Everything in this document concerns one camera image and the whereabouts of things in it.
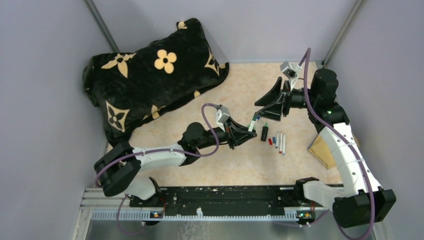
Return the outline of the white light-blue pen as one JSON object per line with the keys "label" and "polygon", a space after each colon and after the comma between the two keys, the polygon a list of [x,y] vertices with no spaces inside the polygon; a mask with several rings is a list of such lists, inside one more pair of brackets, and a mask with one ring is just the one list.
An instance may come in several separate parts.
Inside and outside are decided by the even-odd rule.
{"label": "white light-blue pen", "polygon": [[283,156],[286,155],[286,134],[283,133],[281,138],[281,153]]}

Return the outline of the black green highlighter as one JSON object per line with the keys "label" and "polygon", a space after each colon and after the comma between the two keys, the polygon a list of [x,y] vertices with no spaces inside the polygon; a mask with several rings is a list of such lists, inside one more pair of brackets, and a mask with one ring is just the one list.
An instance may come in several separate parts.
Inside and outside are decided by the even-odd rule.
{"label": "black green highlighter", "polygon": [[266,142],[267,141],[267,139],[268,139],[268,131],[269,131],[269,126],[268,126],[268,123],[265,122],[264,125],[263,125],[263,127],[262,127],[261,137],[260,137],[260,140],[262,142]]}

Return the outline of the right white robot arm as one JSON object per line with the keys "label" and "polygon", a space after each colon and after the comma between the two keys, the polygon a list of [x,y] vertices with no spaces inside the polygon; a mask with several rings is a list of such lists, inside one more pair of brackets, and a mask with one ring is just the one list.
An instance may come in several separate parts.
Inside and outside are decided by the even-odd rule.
{"label": "right white robot arm", "polygon": [[279,77],[264,96],[255,102],[256,115],[280,121],[292,108],[307,109],[308,118],[325,142],[340,173],[343,190],[336,190],[317,178],[296,181],[293,200],[299,206],[311,201],[329,209],[337,224],[351,228],[385,219],[397,198],[376,180],[355,142],[350,120],[336,102],[339,82],[334,71],[315,71],[310,88],[295,89]]}

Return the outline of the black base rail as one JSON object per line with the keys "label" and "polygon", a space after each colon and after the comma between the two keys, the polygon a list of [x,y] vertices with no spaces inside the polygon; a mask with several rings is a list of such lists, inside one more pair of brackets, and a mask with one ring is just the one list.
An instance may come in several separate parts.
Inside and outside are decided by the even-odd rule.
{"label": "black base rail", "polygon": [[319,204],[297,198],[292,185],[172,186],[148,200],[131,196],[133,208],[159,208],[167,217],[289,217],[312,220]]}

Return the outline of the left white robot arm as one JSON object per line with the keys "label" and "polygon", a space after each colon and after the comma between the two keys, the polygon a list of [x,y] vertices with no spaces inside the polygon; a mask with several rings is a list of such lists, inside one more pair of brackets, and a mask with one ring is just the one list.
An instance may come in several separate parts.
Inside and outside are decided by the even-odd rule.
{"label": "left white robot arm", "polygon": [[106,197],[127,194],[138,197],[147,206],[154,207],[160,202],[161,189],[153,177],[138,179],[140,171],[162,167],[191,165],[207,156],[200,149],[228,145],[231,149],[257,136],[255,130],[228,118],[223,128],[206,130],[199,122],[192,122],[177,143],[153,148],[132,147],[124,141],[117,144],[94,164],[96,183]]}

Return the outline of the white green-tip pen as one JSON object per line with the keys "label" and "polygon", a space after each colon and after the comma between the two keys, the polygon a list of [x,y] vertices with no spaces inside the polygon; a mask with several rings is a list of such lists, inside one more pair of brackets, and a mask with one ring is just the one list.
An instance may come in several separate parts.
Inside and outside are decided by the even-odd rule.
{"label": "white green-tip pen", "polygon": [[255,124],[257,120],[251,120],[250,127],[248,128],[249,132],[252,132],[255,129]]}

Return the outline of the black floral plush blanket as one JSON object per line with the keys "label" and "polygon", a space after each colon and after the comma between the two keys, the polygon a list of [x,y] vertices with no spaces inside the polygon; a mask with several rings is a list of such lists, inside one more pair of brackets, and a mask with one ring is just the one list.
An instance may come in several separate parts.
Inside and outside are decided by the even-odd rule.
{"label": "black floral plush blanket", "polygon": [[201,22],[189,18],[176,31],[134,52],[93,56],[82,72],[83,90],[99,107],[108,143],[174,111],[222,84],[230,64],[219,63]]}

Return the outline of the white blue-tip pen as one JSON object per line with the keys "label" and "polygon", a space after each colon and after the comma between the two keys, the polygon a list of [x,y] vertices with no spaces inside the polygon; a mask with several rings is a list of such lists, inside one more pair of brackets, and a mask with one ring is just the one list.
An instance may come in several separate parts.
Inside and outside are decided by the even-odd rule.
{"label": "white blue-tip pen", "polygon": [[279,141],[280,141],[280,132],[277,131],[276,134],[275,134],[275,148],[276,149],[278,149],[279,146],[280,146]]}

